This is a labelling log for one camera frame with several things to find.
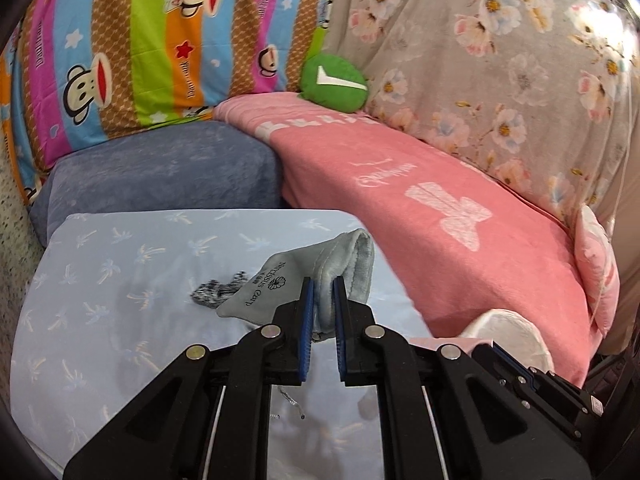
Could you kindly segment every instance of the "gray fabric bag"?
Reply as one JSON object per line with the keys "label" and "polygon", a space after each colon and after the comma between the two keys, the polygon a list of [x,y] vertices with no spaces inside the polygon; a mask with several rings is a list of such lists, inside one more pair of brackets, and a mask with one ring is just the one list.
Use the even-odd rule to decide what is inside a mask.
{"label": "gray fabric bag", "polygon": [[373,240],[364,229],[332,240],[271,256],[260,272],[217,309],[220,317],[238,317],[262,325],[276,308],[300,297],[306,276],[314,280],[314,333],[334,335],[332,283],[343,276],[350,300],[366,303],[373,270]]}

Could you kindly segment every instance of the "pink pillow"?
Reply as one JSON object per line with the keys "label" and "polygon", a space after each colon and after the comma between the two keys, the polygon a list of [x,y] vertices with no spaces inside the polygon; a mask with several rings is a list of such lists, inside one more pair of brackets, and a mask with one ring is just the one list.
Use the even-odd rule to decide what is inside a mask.
{"label": "pink pillow", "polygon": [[574,256],[591,310],[591,322],[595,321],[604,337],[616,314],[620,277],[607,234],[586,205],[578,213]]}

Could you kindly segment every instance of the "green cushion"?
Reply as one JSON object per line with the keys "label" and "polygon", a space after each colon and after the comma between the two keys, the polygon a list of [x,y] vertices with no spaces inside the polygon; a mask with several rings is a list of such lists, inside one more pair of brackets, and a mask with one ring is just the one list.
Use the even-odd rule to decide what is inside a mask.
{"label": "green cushion", "polygon": [[367,81],[346,59],[331,54],[309,58],[302,67],[300,97],[350,114],[367,101]]}

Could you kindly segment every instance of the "light blue tablecloth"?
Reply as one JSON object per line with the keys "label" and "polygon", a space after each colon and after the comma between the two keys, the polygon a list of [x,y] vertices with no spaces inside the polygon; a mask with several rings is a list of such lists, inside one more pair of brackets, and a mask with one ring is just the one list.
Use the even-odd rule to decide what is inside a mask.
{"label": "light blue tablecloth", "polygon": [[[257,272],[273,253],[362,224],[339,211],[187,210],[73,215],[52,236],[14,343],[11,409],[61,468],[187,346],[233,345],[252,326],[222,319],[189,294],[212,278]],[[369,304],[376,321],[429,336],[379,247]],[[375,389],[339,381],[335,341],[315,344],[308,381],[276,390],[270,478],[383,477]]]}

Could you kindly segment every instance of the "silver rivet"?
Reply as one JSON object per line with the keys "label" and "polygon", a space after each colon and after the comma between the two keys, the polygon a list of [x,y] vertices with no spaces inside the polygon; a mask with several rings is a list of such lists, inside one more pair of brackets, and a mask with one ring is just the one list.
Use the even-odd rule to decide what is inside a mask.
{"label": "silver rivet", "polygon": [[372,339],[380,339],[385,335],[385,329],[380,325],[369,325],[364,329],[364,333]]}
{"label": "silver rivet", "polygon": [[260,333],[268,339],[278,337],[280,335],[280,332],[280,327],[277,325],[265,325],[262,327],[262,330],[260,330]]}
{"label": "silver rivet", "polygon": [[462,350],[455,345],[444,345],[440,347],[440,353],[445,359],[455,361],[462,355]]}
{"label": "silver rivet", "polygon": [[202,345],[193,345],[187,348],[186,354],[189,359],[192,361],[197,361],[198,359],[202,359],[204,355],[207,353],[207,350]]}

